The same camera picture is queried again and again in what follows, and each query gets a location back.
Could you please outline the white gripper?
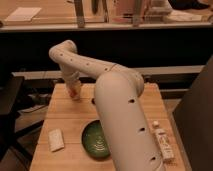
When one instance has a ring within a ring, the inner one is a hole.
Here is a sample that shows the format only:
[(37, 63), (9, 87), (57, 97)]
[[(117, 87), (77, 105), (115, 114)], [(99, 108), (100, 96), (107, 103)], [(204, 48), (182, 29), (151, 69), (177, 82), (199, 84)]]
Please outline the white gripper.
[(79, 72), (64, 73), (63, 79), (69, 90), (77, 90), (80, 87)]

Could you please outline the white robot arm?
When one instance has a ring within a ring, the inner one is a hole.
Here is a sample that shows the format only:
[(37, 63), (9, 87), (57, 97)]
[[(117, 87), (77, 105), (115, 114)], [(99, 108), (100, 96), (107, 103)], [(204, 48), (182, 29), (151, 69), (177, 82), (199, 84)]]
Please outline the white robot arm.
[(144, 90), (140, 73), (116, 63), (81, 56), (71, 40), (53, 46), (49, 56), (60, 66), (71, 98), (80, 96), (77, 88), (80, 73), (96, 80), (95, 107), (116, 171), (165, 171), (139, 101)]

